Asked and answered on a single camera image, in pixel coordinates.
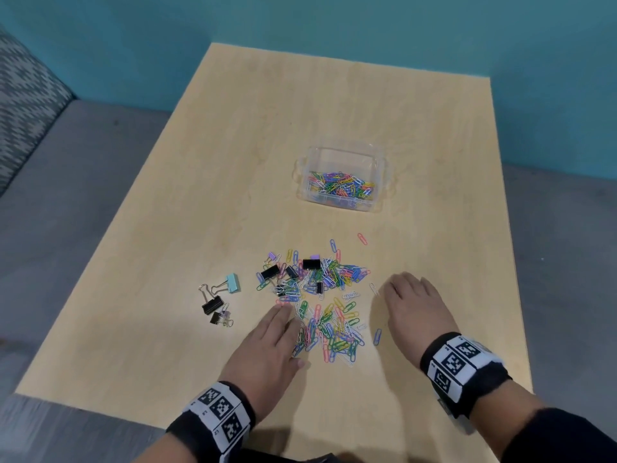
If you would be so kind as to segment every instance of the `table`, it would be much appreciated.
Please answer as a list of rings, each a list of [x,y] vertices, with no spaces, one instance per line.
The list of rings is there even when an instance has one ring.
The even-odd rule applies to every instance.
[[[297,199],[294,164],[324,136],[383,147],[394,171],[380,212]],[[273,304],[255,289],[268,251],[327,254],[332,238],[371,270],[354,286],[367,334],[386,324],[368,283],[409,270],[531,388],[489,79],[212,44],[17,391],[166,427]],[[211,325],[197,287],[232,272],[235,324]],[[349,368],[313,350],[251,445],[494,460],[387,329],[357,357]]]

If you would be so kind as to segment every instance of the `black wristband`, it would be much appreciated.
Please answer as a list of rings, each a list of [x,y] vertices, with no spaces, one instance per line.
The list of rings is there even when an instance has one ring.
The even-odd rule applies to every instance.
[[[166,431],[201,463],[228,461],[254,426],[255,412],[242,390],[217,382],[192,400]]]
[[[454,418],[469,417],[478,398],[511,380],[503,361],[482,344],[451,332],[426,349],[420,369]]]

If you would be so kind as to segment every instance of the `patterned cushion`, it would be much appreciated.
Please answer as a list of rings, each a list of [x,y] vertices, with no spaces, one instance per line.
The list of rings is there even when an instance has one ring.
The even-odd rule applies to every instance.
[[[0,28],[0,195],[73,93]]]

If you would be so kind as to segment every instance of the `gray floor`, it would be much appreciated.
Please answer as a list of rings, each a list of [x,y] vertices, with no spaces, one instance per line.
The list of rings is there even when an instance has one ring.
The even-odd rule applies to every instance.
[[[0,198],[0,462],[129,462],[162,433],[12,391],[167,118],[73,102]],[[504,177],[536,392],[617,438],[617,182]]]

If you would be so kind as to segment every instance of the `box of paper clips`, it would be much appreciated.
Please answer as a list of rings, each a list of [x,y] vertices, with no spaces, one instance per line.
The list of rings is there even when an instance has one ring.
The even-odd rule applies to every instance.
[[[330,140],[310,147],[299,162],[301,199],[357,211],[378,208],[388,176],[376,146]]]

